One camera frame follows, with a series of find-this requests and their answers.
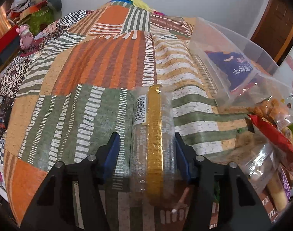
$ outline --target barcode sticker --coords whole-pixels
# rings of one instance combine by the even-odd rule
[[[134,110],[134,126],[146,123],[146,95],[137,98]]]

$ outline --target gold foil strip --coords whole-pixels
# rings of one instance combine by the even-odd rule
[[[147,169],[146,192],[149,200],[157,200],[163,188],[161,85],[149,87],[147,94]]]

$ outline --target purple package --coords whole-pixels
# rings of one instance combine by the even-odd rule
[[[287,200],[289,200],[290,194],[291,194],[291,188],[281,165],[278,168],[278,173],[279,173],[279,178],[284,188],[285,194],[287,196]]]
[[[241,53],[205,51],[212,62],[228,76],[230,82],[229,90],[232,92],[248,77],[253,70],[251,63]]]

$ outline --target plush toy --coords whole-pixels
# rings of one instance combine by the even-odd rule
[[[28,50],[33,42],[33,35],[29,30],[28,24],[23,24],[16,29],[20,36],[20,48],[24,51]]]

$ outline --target orange curtain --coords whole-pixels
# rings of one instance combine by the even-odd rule
[[[5,4],[0,7],[0,38],[11,28],[6,18]]]

